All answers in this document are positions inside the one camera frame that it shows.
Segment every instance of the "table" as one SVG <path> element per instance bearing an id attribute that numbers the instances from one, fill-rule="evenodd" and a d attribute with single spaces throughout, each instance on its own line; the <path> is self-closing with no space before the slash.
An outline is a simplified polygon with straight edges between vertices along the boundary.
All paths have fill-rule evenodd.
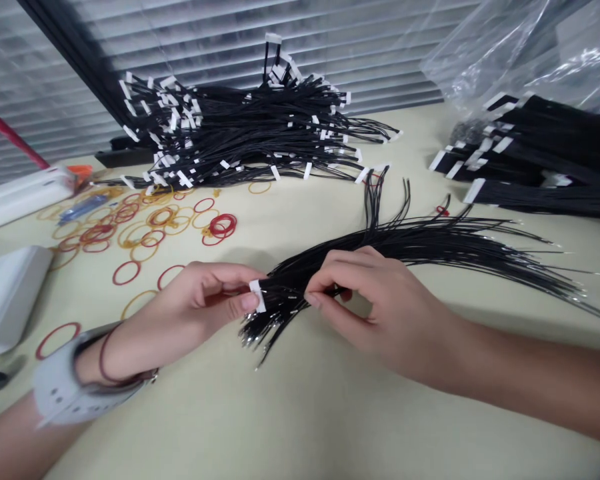
<path id="1" fill-rule="evenodd" d="M 405 132 L 396 143 L 362 145 L 366 165 L 393 164 L 383 192 L 384 218 L 399 206 L 403 177 L 411 180 L 410 215 L 431 214 L 449 192 L 450 211 L 460 211 L 467 186 L 426 168 L 447 142 L 450 108 L 439 104 L 370 117 Z M 70 163 L 86 162 L 97 164 L 93 158 Z M 126 167 L 114 174 L 137 175 L 143 169 Z M 192 207 L 212 196 L 212 190 L 198 189 L 169 203 Z M 48 332 L 69 321 L 88 329 L 118 320 L 134 296 L 156 290 L 166 268 L 196 259 L 268 271 L 364 224 L 363 186 L 334 180 L 282 178 L 261 195 L 252 195 L 247 185 L 225 188 L 214 208 L 238 218 L 232 237 L 206 247 L 201 230 L 191 227 L 168 236 L 126 285 L 111 281 L 116 267 L 129 259 L 129 250 L 115 242 L 102 253 L 80 252 L 50 272 L 21 344 L 0 356 L 0 368 L 18 371 L 0 392 L 0 412 L 30 388 L 34 352 Z M 600 272 L 600 221 L 486 206 L 476 206 L 475 214 L 522 219 L 524 228 L 575 252 L 553 255 L 551 262 Z M 44 217 L 32 214 L 0 228 L 0 254 L 32 243 L 57 245 L 51 238 L 54 222 L 39 216 Z M 518 247 L 533 246 L 496 236 Z M 540 292 L 449 267 L 413 271 L 452 309 L 475 321 L 600 347 L 600 319 Z M 587 284 L 590 300 L 600 307 L 600 276 L 573 277 Z M 129 312 L 151 295 L 141 296 Z M 154 386 L 96 422 L 47 478 L 600 478 L 600 443 L 406 381 L 354 351 L 312 309 L 292 322 L 258 371 L 259 354 L 240 348 L 238 328 L 238 322 L 228 325 L 164 368 Z M 71 333 L 58 332 L 48 348 Z"/>

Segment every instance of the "wire bundle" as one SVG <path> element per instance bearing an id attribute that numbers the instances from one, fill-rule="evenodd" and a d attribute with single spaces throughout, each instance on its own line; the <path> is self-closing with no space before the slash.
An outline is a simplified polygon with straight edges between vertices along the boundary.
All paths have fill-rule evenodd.
<path id="1" fill-rule="evenodd" d="M 349 138 L 387 143 L 402 132 L 344 116 L 338 109 L 351 102 L 350 92 L 322 76 L 304 78 L 281 51 L 281 37 L 267 34 L 266 40 L 263 82 L 255 89 L 186 87 L 173 76 L 144 82 L 127 73 L 120 84 L 136 123 L 124 128 L 132 140 L 151 146 L 155 164 L 142 178 L 106 183 L 124 182 L 150 194 L 156 185 L 226 187 L 283 176 L 360 182 L 368 169 Z"/>
<path id="2" fill-rule="evenodd" d="M 562 252 L 520 251 L 480 234 L 484 231 L 507 233 L 555 246 L 549 240 L 512 227 L 511 224 L 516 224 L 512 220 L 469 217 L 470 205 L 457 217 L 446 217 L 443 212 L 449 206 L 449 196 L 437 216 L 407 219 L 411 192 L 406 181 L 400 211 L 389 222 L 380 223 L 380 198 L 386 172 L 387 169 L 373 185 L 373 170 L 367 176 L 365 230 L 326 241 L 288 258 L 276 266 L 267 279 L 252 283 L 252 291 L 261 295 L 263 302 L 256 313 L 246 315 L 240 337 L 243 346 L 254 348 L 269 339 L 263 348 L 261 364 L 286 326 L 309 306 L 303 298 L 304 291 L 333 249 L 352 251 L 370 245 L 385 257 L 406 265 L 432 263 L 488 273 L 540 290 L 600 317 L 600 309 L 586 303 L 582 284 L 557 272 L 570 269 L 544 265 L 534 256 L 534 253 Z M 341 292 L 341 288 L 336 288 L 326 293 L 336 296 Z"/>
<path id="3" fill-rule="evenodd" d="M 600 218 L 600 115 L 532 93 L 485 110 L 481 140 L 448 145 L 429 167 L 473 182 L 464 202 Z"/>

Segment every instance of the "white plastic container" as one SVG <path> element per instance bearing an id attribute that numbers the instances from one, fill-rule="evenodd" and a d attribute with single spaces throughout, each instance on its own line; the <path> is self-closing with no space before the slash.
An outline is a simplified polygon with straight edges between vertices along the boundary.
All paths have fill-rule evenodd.
<path id="1" fill-rule="evenodd" d="M 51 167 L 0 185 L 0 226 L 73 195 L 75 175 Z"/>
<path id="2" fill-rule="evenodd" d="M 0 257 L 0 353 L 20 341 L 52 258 L 37 246 Z"/>

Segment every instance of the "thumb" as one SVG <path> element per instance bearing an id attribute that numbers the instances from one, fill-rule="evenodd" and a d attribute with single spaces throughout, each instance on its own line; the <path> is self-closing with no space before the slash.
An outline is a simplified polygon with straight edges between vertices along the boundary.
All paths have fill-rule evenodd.
<path id="1" fill-rule="evenodd" d="M 205 308 L 207 321 L 214 323 L 217 328 L 242 317 L 246 313 L 253 312 L 260 303 L 258 296 L 254 293 L 243 293 L 216 303 Z"/>
<path id="2" fill-rule="evenodd" d="M 320 310 L 331 326 L 358 350 L 369 350 L 373 325 L 340 305 L 334 298 L 320 292 L 305 294 L 305 300 Z"/>

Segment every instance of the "gray wrist strap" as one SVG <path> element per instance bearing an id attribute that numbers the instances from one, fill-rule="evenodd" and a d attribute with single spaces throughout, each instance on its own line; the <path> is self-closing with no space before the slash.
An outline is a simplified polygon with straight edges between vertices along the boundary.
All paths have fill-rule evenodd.
<path id="1" fill-rule="evenodd" d="M 118 323 L 83 332 L 40 362 L 33 374 L 35 403 L 44 417 L 38 428 L 50 423 L 68 425 L 94 420 L 130 399 L 147 383 L 124 387 L 82 385 L 76 376 L 76 350 L 80 345 L 104 336 Z"/>

